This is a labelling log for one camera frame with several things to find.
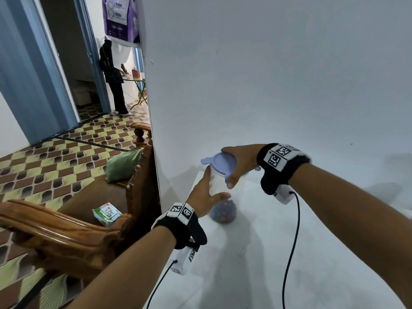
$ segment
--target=black pants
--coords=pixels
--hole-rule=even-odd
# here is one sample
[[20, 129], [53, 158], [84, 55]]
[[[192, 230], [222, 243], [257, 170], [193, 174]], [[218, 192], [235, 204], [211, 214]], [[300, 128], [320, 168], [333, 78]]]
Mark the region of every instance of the black pants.
[[115, 102], [115, 111], [119, 114], [128, 114], [126, 105], [124, 104], [123, 88], [121, 83], [109, 83], [110, 89], [113, 93], [113, 100]]

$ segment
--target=small table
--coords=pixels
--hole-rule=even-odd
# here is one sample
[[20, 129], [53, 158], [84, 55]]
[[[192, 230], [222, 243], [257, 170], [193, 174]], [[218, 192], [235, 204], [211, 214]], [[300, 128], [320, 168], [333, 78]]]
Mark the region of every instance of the small table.
[[[127, 77], [122, 77], [123, 81], [134, 81], [136, 83], [136, 87], [139, 90], [140, 96], [139, 100], [137, 101], [137, 104], [133, 105], [130, 109], [135, 107], [136, 105], [141, 105], [143, 102], [146, 102], [147, 104], [147, 96], [145, 97], [144, 91], [146, 90], [146, 79], [145, 79], [145, 74], [141, 73], [141, 78], [140, 79], [134, 79], [133, 77], [127, 76]], [[143, 88], [140, 88], [139, 82], [143, 83]]]

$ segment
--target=purple bag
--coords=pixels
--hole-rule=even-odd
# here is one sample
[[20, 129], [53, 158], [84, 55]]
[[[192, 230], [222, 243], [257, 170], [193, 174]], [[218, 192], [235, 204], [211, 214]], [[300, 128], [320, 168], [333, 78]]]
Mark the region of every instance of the purple bag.
[[126, 46], [140, 44], [136, 0], [102, 0], [106, 35]]

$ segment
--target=person's right arm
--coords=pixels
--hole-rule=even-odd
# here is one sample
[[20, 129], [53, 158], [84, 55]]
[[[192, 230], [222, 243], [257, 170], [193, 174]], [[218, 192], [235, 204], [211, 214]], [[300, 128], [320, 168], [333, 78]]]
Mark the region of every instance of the person's right arm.
[[[238, 161], [228, 187], [257, 167], [263, 146], [222, 149]], [[322, 223], [412, 308], [412, 222], [359, 187], [311, 164], [301, 165], [288, 183]]]

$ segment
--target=forearm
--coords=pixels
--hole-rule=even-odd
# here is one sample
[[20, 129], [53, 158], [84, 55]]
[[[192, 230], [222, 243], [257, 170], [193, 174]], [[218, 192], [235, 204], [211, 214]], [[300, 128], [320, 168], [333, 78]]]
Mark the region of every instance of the forearm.
[[311, 164], [299, 167], [289, 184], [325, 226], [412, 307], [412, 223], [369, 193]]
[[69, 308], [142, 308], [175, 245], [168, 228], [154, 228], [110, 264]]

